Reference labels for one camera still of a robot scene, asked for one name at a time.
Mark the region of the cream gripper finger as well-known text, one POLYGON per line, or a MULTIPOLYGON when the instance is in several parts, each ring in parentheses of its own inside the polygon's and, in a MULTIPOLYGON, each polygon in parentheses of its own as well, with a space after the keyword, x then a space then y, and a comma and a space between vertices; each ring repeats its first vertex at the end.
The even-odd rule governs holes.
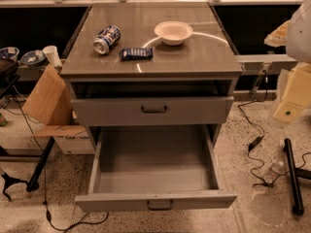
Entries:
POLYGON ((282 70, 277 85, 273 118, 293 123, 311 105, 311 64, 298 63, 291 71, 282 70))
POLYGON ((274 48, 284 46, 287 43, 289 23, 290 22, 287 20, 278 26, 274 31, 266 36, 264 43, 274 48))

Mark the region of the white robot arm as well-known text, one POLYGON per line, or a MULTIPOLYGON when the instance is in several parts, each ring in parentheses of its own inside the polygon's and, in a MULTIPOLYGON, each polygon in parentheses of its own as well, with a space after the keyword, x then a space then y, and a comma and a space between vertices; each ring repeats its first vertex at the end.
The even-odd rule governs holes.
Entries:
POLYGON ((279 77, 278 99, 271 116, 279 124, 293 123, 311 105, 311 0, 304 0, 292 17, 272 31, 264 43, 286 47, 297 64, 279 77))

